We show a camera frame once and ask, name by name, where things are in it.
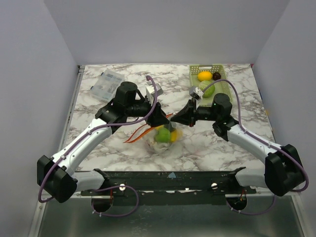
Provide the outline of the small bright green vegetable toy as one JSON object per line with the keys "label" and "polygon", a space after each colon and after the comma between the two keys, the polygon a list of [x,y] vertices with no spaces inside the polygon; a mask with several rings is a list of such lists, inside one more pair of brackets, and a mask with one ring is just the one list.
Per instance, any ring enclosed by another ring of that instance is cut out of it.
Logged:
{"label": "small bright green vegetable toy", "polygon": [[166,128],[161,128],[155,135],[155,141],[158,143],[169,143],[170,142],[170,131]]}

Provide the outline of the clear zip bag orange zipper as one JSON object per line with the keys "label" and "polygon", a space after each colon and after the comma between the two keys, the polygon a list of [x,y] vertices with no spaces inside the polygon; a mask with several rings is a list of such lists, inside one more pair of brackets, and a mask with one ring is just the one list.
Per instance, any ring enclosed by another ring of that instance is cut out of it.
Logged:
{"label": "clear zip bag orange zipper", "polygon": [[138,127],[124,143],[142,142],[150,152],[161,154],[180,142],[183,137],[182,128],[170,119],[174,114],[168,114],[168,124],[150,127],[148,124]]}

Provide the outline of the yellow banana toy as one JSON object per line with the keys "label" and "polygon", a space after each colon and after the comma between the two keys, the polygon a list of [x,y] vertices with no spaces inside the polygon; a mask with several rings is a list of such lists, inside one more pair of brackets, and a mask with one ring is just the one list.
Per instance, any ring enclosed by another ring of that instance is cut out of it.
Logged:
{"label": "yellow banana toy", "polygon": [[175,142],[177,140],[177,137],[178,137],[177,131],[172,131],[170,133],[170,142],[172,142],[172,143]]}

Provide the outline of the grey oyster mushroom toy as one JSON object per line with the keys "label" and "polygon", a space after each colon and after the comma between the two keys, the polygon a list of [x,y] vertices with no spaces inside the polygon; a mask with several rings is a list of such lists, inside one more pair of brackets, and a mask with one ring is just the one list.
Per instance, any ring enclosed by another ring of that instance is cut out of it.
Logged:
{"label": "grey oyster mushroom toy", "polygon": [[157,142],[153,138],[149,138],[149,139],[145,140],[145,143],[147,145],[147,149],[150,152],[153,152],[156,154],[161,154],[161,153],[167,151],[172,146],[172,143]]}

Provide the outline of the green cabbage toy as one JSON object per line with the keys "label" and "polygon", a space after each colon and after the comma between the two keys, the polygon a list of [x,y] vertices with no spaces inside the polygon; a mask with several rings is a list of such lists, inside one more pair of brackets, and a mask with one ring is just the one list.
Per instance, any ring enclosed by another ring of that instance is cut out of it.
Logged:
{"label": "green cabbage toy", "polygon": [[[198,87],[200,90],[204,91],[210,84],[212,84],[212,80],[203,80],[199,83]],[[211,97],[215,92],[215,86],[210,86],[203,94],[203,98]]]}

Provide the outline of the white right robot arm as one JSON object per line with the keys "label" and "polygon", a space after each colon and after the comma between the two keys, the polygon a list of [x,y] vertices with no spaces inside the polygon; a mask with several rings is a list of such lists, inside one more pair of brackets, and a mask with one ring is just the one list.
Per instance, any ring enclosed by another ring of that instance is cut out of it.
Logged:
{"label": "white right robot arm", "polygon": [[239,120],[231,116],[232,104],[226,94],[217,94],[209,107],[198,105],[201,93],[192,92],[190,96],[186,108],[181,111],[187,116],[189,126],[195,125],[198,120],[212,121],[217,136],[240,146],[264,164],[260,170],[242,168],[238,171],[227,181],[230,192],[237,194],[245,186],[255,186],[267,188],[281,197],[308,187],[308,176],[294,146],[270,142],[244,128]]}

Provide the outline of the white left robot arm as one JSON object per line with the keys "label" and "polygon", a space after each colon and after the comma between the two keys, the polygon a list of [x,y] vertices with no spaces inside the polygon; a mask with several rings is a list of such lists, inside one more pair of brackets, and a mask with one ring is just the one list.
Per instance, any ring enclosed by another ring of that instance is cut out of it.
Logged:
{"label": "white left robot arm", "polygon": [[124,81],[115,95],[100,108],[88,127],[68,146],[51,157],[42,156],[37,161],[37,184],[40,186],[38,200],[41,203],[43,191],[59,203],[67,201],[74,193],[94,190],[99,195],[109,191],[106,174],[95,169],[77,172],[81,162],[105,139],[113,135],[120,127],[145,121],[151,127],[169,123],[162,110],[158,97],[162,94],[159,85],[147,77],[149,85],[146,95],[142,95],[137,85]]}

